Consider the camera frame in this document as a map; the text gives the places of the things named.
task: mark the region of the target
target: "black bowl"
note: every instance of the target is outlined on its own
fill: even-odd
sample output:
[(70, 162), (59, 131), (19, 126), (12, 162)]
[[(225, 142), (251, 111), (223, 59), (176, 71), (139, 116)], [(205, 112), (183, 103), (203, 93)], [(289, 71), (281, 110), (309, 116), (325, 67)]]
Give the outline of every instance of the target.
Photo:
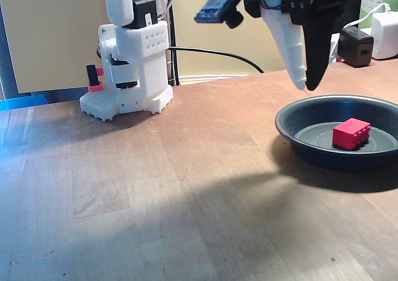
[[(333, 128), (350, 118), (371, 123), (369, 140), (355, 150), (331, 143)], [(302, 99), (281, 109), (277, 130), (303, 159), (338, 170), (373, 170), (398, 161), (398, 105), (365, 96)]]

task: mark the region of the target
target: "red plastic piece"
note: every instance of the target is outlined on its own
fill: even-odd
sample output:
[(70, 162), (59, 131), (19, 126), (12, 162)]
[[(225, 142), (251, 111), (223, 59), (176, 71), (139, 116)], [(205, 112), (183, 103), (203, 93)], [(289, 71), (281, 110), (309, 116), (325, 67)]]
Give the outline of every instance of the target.
[(97, 76), (103, 76), (104, 75), (104, 69), (103, 68), (97, 68)]
[(101, 81), (99, 81), (99, 85), (94, 85), (94, 86), (90, 86), (90, 84), (88, 85), (88, 91), (94, 93), (96, 91), (101, 91), (104, 90), (104, 85), (102, 84)]
[(333, 129), (332, 143), (345, 149), (354, 149), (367, 141), (370, 129), (370, 123), (350, 118)]

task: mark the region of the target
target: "white cable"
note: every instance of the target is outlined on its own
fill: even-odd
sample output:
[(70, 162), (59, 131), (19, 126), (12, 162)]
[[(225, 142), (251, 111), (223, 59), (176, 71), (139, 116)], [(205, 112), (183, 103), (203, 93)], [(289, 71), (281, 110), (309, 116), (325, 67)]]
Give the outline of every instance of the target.
[[(390, 12), (391, 11), (391, 8), (390, 8), (390, 5), (388, 4), (388, 3), (380, 3), (378, 6), (376, 6), (372, 11), (370, 11), (366, 16), (364, 16), (362, 19), (359, 19), (359, 20), (356, 20), (356, 21), (354, 21), (354, 22), (351, 22), (351, 23), (348, 23), (348, 24), (346, 24), (344, 27), (343, 27), (343, 29), (344, 28), (347, 28), (347, 27), (350, 27), (350, 26), (354, 26), (354, 25), (356, 25), (356, 24), (359, 24), (359, 23), (361, 23), (362, 21), (365, 21), (370, 15), (373, 15), (380, 7), (382, 7), (382, 6), (384, 6), (385, 8), (386, 8), (386, 12)], [(336, 48), (336, 46), (337, 46), (337, 44), (338, 44), (338, 41), (337, 42), (335, 42), (334, 44), (333, 44), (333, 47), (331, 48), (331, 50), (330, 50), (330, 54), (329, 54), (329, 59), (331, 58), (331, 55), (333, 54), (333, 52), (335, 51), (335, 48)]]
[(169, 0), (169, 2), (167, 3), (167, 6), (166, 6), (164, 12), (157, 16), (157, 18), (158, 18), (159, 20), (163, 19), (163, 18), (166, 16), (167, 12), (169, 11), (169, 9), (171, 8), (171, 6), (172, 6), (172, 4), (173, 4), (173, 1), (174, 1), (174, 0)]

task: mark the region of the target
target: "blue circuit board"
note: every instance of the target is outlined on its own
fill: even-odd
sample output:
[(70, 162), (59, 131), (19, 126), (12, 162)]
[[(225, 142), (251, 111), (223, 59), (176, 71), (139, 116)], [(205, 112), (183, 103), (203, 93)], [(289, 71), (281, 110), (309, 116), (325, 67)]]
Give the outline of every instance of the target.
[(235, 9), (240, 0), (207, 0), (196, 14), (196, 23), (222, 23), (230, 9)]

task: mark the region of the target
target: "black cable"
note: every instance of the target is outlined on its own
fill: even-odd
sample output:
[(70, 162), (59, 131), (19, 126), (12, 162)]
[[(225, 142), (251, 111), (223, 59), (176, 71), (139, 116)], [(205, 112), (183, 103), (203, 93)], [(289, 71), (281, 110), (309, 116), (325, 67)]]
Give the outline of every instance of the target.
[(244, 57), (242, 57), (242, 56), (233, 54), (233, 53), (222, 52), (222, 51), (216, 51), (216, 50), (208, 50), (208, 49), (200, 49), (200, 48), (190, 48), (190, 47), (170, 47), (169, 49), (170, 49), (170, 50), (173, 50), (173, 51), (177, 51), (177, 50), (179, 50), (179, 51), (192, 51), (192, 52), (202, 52), (202, 53), (210, 53), (210, 54), (217, 54), (217, 55), (223, 55), (223, 56), (233, 57), (233, 58), (242, 60), (243, 62), (246, 62), (246, 63), (250, 64), (252, 67), (254, 67), (254, 68), (255, 68), (257, 71), (259, 71), (260, 73), (263, 73), (263, 72), (264, 72), (264, 71), (263, 71), (258, 65), (256, 65), (254, 62), (252, 62), (252, 61), (250, 61), (250, 60), (248, 60), (248, 59), (246, 59), (246, 58), (244, 58)]
[[(174, 13), (173, 13), (173, 5), (170, 6), (169, 9), (169, 20), (170, 20), (170, 38), (172, 46), (176, 46), (177, 43), (175, 41), (175, 26), (174, 26)], [(177, 65), (177, 52), (176, 50), (172, 51), (172, 60), (174, 66), (174, 79), (175, 85), (180, 85), (180, 78), (178, 77), (178, 65)]]

